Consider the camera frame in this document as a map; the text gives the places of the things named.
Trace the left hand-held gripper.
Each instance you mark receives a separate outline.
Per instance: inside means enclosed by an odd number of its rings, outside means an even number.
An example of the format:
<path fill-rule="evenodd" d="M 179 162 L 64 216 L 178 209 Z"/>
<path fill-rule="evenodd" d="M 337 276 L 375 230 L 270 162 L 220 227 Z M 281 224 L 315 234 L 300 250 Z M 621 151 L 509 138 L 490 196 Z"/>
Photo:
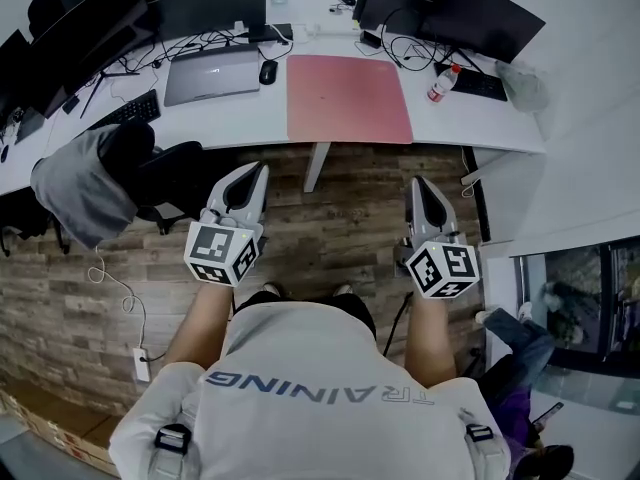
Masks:
<path fill-rule="evenodd" d="M 269 179 L 266 164 L 244 164 L 213 186 L 207 208 L 190 224 L 184 262 L 202 282 L 237 287 L 263 252 L 264 210 Z M 242 209 L 236 212 L 215 209 Z"/>

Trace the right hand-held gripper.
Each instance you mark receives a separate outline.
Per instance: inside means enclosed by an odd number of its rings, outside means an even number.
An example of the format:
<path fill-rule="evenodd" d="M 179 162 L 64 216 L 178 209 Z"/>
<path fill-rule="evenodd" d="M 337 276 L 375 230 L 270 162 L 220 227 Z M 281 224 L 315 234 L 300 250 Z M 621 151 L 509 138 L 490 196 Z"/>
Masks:
<path fill-rule="evenodd" d="M 410 213 L 409 236 L 394 248 L 396 274 L 409 276 L 425 299 L 454 299 L 476 285 L 476 249 L 467 244 L 444 193 L 426 178 L 414 177 Z"/>

